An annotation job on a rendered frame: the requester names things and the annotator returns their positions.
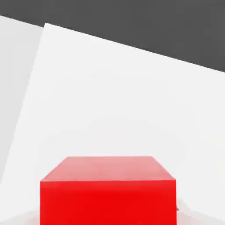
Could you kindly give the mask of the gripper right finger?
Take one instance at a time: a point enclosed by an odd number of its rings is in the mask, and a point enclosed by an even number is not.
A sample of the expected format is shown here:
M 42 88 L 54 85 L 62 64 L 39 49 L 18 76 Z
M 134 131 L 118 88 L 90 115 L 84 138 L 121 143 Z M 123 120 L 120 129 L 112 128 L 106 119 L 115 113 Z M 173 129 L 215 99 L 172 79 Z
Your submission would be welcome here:
M 177 225 L 225 225 L 225 222 L 191 210 L 183 200 L 178 199 Z

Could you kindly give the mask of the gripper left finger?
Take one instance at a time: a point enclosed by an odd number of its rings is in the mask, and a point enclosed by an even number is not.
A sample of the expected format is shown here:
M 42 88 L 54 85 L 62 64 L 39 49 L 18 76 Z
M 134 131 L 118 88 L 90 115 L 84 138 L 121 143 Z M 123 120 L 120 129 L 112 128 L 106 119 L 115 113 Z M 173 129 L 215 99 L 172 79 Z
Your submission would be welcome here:
M 33 210 L 14 216 L 6 220 L 5 225 L 40 225 L 40 210 Z

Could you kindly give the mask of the small red cube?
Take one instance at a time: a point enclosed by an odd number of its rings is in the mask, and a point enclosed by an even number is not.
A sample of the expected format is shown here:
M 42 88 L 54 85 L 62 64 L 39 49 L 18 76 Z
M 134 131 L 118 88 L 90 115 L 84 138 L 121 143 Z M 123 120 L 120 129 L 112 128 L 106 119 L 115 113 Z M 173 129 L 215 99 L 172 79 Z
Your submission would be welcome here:
M 151 156 L 67 157 L 40 181 L 40 225 L 177 225 L 176 180 Z

